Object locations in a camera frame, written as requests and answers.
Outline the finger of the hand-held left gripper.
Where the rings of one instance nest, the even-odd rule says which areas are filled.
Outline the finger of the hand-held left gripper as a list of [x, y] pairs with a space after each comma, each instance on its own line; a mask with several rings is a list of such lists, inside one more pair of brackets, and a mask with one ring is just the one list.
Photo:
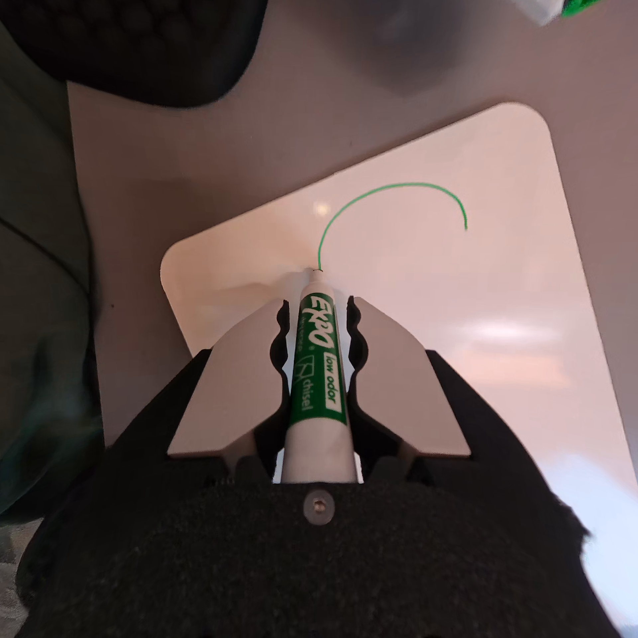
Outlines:
[[538, 26], [546, 26], [563, 13], [568, 1], [513, 1], [523, 14]]

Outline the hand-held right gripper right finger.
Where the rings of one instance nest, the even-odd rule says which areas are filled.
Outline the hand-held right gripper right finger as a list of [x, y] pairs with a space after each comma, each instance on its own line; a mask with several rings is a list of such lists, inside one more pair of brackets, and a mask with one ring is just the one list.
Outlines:
[[380, 458], [409, 470], [416, 458], [468, 459], [471, 449], [421, 342], [389, 315], [351, 296], [347, 407], [363, 475]]

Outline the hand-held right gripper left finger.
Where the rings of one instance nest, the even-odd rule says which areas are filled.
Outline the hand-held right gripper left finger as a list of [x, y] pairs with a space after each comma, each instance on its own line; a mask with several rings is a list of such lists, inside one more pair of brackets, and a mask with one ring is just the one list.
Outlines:
[[234, 468], [256, 453], [273, 470], [290, 405], [283, 367], [290, 305], [275, 299], [214, 344], [168, 447], [172, 459], [221, 456]]

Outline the green dry-erase marker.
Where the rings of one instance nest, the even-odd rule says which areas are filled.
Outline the green dry-erase marker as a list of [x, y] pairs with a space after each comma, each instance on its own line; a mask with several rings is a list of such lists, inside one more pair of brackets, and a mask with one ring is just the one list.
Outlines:
[[300, 294], [282, 483], [357, 483], [336, 296], [312, 270]]

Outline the white whiteboard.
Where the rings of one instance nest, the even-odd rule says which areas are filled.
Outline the white whiteboard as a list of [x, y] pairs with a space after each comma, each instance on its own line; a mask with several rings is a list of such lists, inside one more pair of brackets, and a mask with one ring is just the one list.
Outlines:
[[246, 212], [164, 254], [192, 354], [272, 298], [291, 307], [322, 245], [339, 304], [362, 297], [436, 350], [515, 432], [591, 533], [608, 615], [637, 624], [637, 481], [549, 128], [502, 103]]

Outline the black textured wrist pad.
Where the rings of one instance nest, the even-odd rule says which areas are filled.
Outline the black textured wrist pad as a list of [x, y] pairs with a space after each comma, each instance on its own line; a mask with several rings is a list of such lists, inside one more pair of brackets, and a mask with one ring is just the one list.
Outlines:
[[195, 108], [241, 79], [266, 9], [267, 1], [2, 1], [1, 25], [56, 80]]

